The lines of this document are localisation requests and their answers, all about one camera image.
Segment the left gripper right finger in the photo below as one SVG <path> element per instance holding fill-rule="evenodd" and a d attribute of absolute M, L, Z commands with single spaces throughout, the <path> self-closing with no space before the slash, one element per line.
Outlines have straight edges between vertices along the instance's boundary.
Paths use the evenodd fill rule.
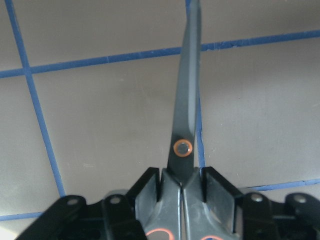
<path fill-rule="evenodd" d="M 242 193 L 213 167 L 201 171 L 204 199 L 223 227 L 242 240 L 318 240 L 320 201 L 294 192 L 284 202 Z"/>

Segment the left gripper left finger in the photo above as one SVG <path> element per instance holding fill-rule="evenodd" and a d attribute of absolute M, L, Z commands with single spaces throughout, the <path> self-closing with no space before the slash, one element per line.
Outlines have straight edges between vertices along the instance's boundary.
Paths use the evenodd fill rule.
<path fill-rule="evenodd" d="M 114 193 L 87 204 L 80 195 L 56 200 L 17 237 L 19 240 L 145 240 L 137 219 L 139 197 L 147 197 L 147 213 L 155 206 L 160 185 L 160 170 L 149 167 L 125 194 Z"/>

